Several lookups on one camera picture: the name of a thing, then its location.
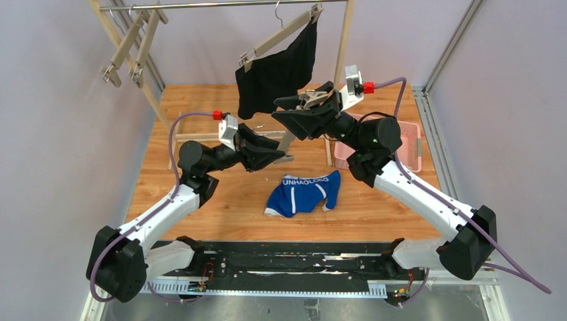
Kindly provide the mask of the beige hanger with blue underwear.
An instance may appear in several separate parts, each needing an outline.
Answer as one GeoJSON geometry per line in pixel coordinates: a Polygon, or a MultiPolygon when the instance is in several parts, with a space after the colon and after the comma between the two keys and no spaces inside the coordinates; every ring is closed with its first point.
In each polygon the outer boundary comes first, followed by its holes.
{"type": "MultiPolygon", "coordinates": [[[[273,111],[273,112],[276,112],[276,111],[284,111],[284,109],[277,107],[276,110],[273,111]]],[[[274,163],[277,163],[277,162],[286,163],[286,162],[290,162],[290,161],[294,160],[294,156],[292,156],[290,154],[290,145],[293,141],[299,140],[299,139],[297,139],[289,130],[287,130],[285,128],[285,126],[283,126],[283,127],[284,127],[283,136],[277,141],[279,142],[278,150],[284,151],[286,153],[286,155],[284,157],[280,158],[279,160],[275,161],[274,163]]]]}

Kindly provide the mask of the blue underwear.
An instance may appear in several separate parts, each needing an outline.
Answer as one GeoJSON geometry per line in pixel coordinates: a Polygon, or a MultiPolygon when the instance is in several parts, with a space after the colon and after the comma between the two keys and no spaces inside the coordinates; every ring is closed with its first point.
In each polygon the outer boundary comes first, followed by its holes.
{"type": "Polygon", "coordinates": [[[335,209],[342,177],[338,170],[320,177],[284,175],[268,197],[264,214],[292,218],[311,213],[318,205],[324,211],[335,209]]]}

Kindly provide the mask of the beige hanger with cream underwear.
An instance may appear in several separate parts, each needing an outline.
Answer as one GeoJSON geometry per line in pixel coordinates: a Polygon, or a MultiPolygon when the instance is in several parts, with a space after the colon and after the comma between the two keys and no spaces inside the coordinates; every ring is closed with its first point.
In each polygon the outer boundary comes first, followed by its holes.
{"type": "Polygon", "coordinates": [[[146,27],[136,59],[134,61],[134,67],[130,69],[129,74],[136,86],[142,89],[144,86],[143,73],[149,57],[149,51],[156,33],[156,29],[159,23],[167,24],[168,17],[163,13],[161,9],[142,11],[140,14],[142,16],[142,22],[146,23],[146,27]]]}

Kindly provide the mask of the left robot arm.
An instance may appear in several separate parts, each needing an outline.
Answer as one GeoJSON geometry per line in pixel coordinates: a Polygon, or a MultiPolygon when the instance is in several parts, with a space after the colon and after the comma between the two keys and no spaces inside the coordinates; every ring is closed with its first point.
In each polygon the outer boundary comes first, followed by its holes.
{"type": "Polygon", "coordinates": [[[93,298],[125,303],[154,279],[194,265],[201,250],[194,239],[181,236],[161,247],[155,243],[213,196],[219,184],[213,171],[237,164],[248,172],[259,171],[285,156],[278,146],[278,141],[256,135],[245,124],[237,126],[230,144],[184,142],[179,149],[181,172],[176,173],[173,188],[136,219],[97,232],[86,270],[93,298]]]}

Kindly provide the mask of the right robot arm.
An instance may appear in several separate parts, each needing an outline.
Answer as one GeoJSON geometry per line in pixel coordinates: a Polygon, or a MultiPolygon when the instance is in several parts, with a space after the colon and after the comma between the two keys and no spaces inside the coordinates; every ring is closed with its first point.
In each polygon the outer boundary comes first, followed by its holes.
{"type": "Polygon", "coordinates": [[[436,239],[394,240],[382,255],[392,268],[443,268],[473,279],[496,247],[494,211],[462,203],[406,168],[396,154],[403,141],[395,116],[348,112],[362,98],[361,92],[326,84],[320,92],[277,98],[272,116],[299,140],[326,135],[349,146],[348,168],[356,180],[394,197],[439,232],[436,239]]]}

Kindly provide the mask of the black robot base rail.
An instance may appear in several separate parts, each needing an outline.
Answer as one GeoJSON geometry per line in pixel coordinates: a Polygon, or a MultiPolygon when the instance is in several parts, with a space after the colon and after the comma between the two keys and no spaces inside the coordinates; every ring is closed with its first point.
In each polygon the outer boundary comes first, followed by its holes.
{"type": "Polygon", "coordinates": [[[446,242],[427,250],[402,238],[391,243],[203,243],[181,236],[144,250],[139,240],[121,238],[108,229],[96,236],[86,276],[117,300],[128,302],[148,282],[175,270],[202,276],[214,289],[299,292],[316,288],[324,272],[393,280],[419,267],[444,268],[464,280],[473,277],[462,243],[446,242]],[[245,274],[245,279],[231,285],[229,272],[245,274]]]}

